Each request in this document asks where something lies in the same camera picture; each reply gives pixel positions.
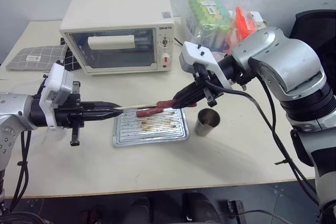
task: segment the metal cup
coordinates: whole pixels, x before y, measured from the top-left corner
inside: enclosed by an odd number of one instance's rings
[[[219,125],[221,117],[212,109],[203,109],[197,115],[195,133],[198,136],[206,136],[214,127]]]

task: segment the cable clip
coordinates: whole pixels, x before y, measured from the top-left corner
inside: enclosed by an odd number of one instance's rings
[[[18,166],[24,166],[24,165],[27,165],[27,164],[28,164],[27,161],[19,161],[19,162],[17,162]]]
[[[276,163],[274,163],[275,165],[282,165],[282,164],[286,164],[286,163],[288,163],[289,161],[287,160],[287,159],[284,159],[283,161],[280,161],[280,162],[276,162]]]

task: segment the power cord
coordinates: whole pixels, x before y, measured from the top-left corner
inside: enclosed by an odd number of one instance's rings
[[[174,37],[174,39],[176,40],[177,43],[180,44],[180,46],[183,46],[183,43],[182,43],[182,42],[180,42],[180,41],[179,41],[178,39],[176,39],[175,37]]]
[[[258,77],[258,80],[261,81],[262,85],[264,84],[265,87],[266,87],[266,89],[267,89],[266,84],[260,79],[260,77]],[[272,125],[269,123],[269,121],[268,121],[267,117],[265,116],[264,112],[262,111],[259,103],[251,95],[249,95],[248,93],[245,93],[245,92],[242,92],[242,91],[238,91],[238,90],[225,89],[223,87],[219,87],[217,85],[212,84],[208,80],[206,80],[205,83],[208,86],[208,88],[213,89],[213,90],[215,90],[217,92],[223,92],[223,93],[229,93],[229,94],[236,94],[236,95],[244,96],[244,97],[248,98],[257,107],[259,113],[261,114],[262,118],[266,122],[267,126],[272,131],[272,136],[274,138],[274,141],[276,142],[278,148],[280,149],[281,153],[285,157],[286,163],[288,163],[290,165],[290,167],[291,167],[291,169],[292,169],[292,171],[293,171],[293,173],[295,175],[295,178],[297,179],[297,181],[298,181],[299,185],[301,186],[302,190],[307,194],[307,196],[316,205],[319,205],[319,203],[317,202],[317,200],[308,192],[308,190],[303,185],[301,179],[299,178],[298,171],[299,171],[299,174],[302,177],[303,181],[309,186],[309,188],[312,189],[313,191],[315,191],[315,189],[313,188],[312,185],[309,184],[309,182],[307,181],[307,179],[303,176],[302,172],[300,172],[299,168],[294,164],[294,162],[292,161],[291,157],[289,156],[286,148],[284,147],[283,143],[281,142],[280,138],[278,137],[278,135],[275,132],[275,125],[276,125],[275,107],[274,107],[274,103],[273,103],[273,100],[272,100],[272,98],[270,96],[270,93],[269,93],[268,89],[267,89],[266,94],[269,94],[269,95],[267,95],[267,97],[269,98],[269,102],[270,102],[270,106],[271,106],[271,110],[272,110]]]
[[[271,106],[271,111],[272,111],[272,136],[274,139],[276,140],[277,145],[280,145],[280,150],[282,152],[282,154],[285,157],[285,160],[282,161],[281,163],[288,163],[291,167],[291,169],[293,170],[293,173],[295,174],[295,171],[300,175],[300,177],[302,178],[302,180],[306,183],[306,185],[316,194],[316,189],[309,183],[309,181],[306,179],[306,177],[302,174],[302,172],[299,170],[299,168],[296,166],[296,164],[293,162],[293,160],[290,158],[290,155],[288,154],[286,148],[284,147],[283,143],[281,142],[280,138],[278,137],[278,135],[275,132],[275,126],[276,126],[276,112],[275,112],[275,107],[274,107],[274,103],[273,103],[273,99],[272,96],[265,84],[265,82],[262,80],[262,78],[260,76],[257,76],[257,79],[259,80],[262,88],[264,89],[266,96],[268,98],[269,104]]]
[[[43,205],[44,205],[44,198],[42,198],[42,204],[41,204],[41,207],[40,207],[40,210],[38,211],[38,214],[40,216],[41,212],[42,212],[42,209],[43,209]]]
[[[283,223],[285,224],[293,224],[292,222],[289,222],[288,220],[285,220],[283,217],[280,217],[278,215],[275,215],[275,214],[272,214],[271,212],[268,212],[268,211],[265,211],[265,210],[250,210],[250,211],[245,211],[245,212],[240,212],[239,214],[236,214],[236,215],[229,215],[230,217],[237,217],[237,216],[240,216],[240,215],[244,215],[244,214],[250,214],[252,212],[262,212],[264,214],[267,214],[267,215],[271,215],[273,216],[274,218],[282,221]]]
[[[32,136],[32,132],[28,131],[27,141],[25,143],[25,133],[21,132],[22,161],[17,163],[17,165],[21,166],[21,170],[20,170],[19,179],[18,179],[18,182],[17,182],[17,185],[16,185],[15,193],[14,193],[14,196],[13,196],[13,200],[12,200],[11,205],[9,207],[9,212],[12,212],[14,210],[14,208],[17,206],[17,204],[21,200],[21,198],[22,198],[23,194],[25,193],[25,191],[27,189],[27,186],[28,186],[29,174],[28,174],[28,166],[27,166],[27,164],[28,164],[27,163],[27,156],[28,156],[31,136]],[[25,175],[25,182],[24,182],[24,185],[22,187],[21,192],[19,193],[24,175]]]

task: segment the white label sticker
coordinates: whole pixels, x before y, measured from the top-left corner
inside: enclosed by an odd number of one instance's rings
[[[170,12],[162,12],[163,18],[172,18],[172,14]]]
[[[51,90],[47,97],[47,100],[53,101],[57,97],[57,95],[58,95],[58,92]]]
[[[208,12],[210,14],[217,14],[216,10],[215,10],[215,8],[213,6],[207,6],[206,8],[208,9]]]
[[[258,13],[258,12],[250,12],[250,13],[252,14],[253,19],[254,19],[255,22],[257,22],[257,23],[264,22],[264,20],[262,19],[260,13]]]
[[[41,55],[27,55],[26,61],[39,62],[40,59],[41,59]]]
[[[201,5],[216,5],[214,1],[200,1]]]

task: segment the toaster oven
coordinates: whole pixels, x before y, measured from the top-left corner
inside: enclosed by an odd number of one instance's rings
[[[171,68],[170,0],[72,0],[59,30],[88,74]]]

